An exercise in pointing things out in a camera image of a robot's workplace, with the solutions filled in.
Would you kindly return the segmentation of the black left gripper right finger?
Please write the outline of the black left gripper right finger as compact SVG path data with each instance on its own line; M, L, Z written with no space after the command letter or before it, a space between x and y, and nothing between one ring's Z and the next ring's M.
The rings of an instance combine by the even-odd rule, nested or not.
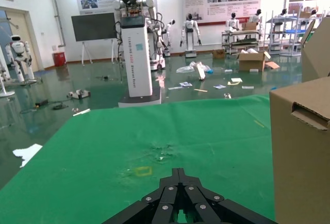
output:
M275 223L243 205L204 188L199 178L187 176L179 170L179 184L183 187L183 207L193 223Z

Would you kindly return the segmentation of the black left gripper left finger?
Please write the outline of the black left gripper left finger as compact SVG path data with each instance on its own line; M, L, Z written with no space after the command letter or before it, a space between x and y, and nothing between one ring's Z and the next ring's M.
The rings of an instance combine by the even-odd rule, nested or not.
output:
M160 179L156 190L104 223L177 223L179 172L179 168L173 168L171 176Z

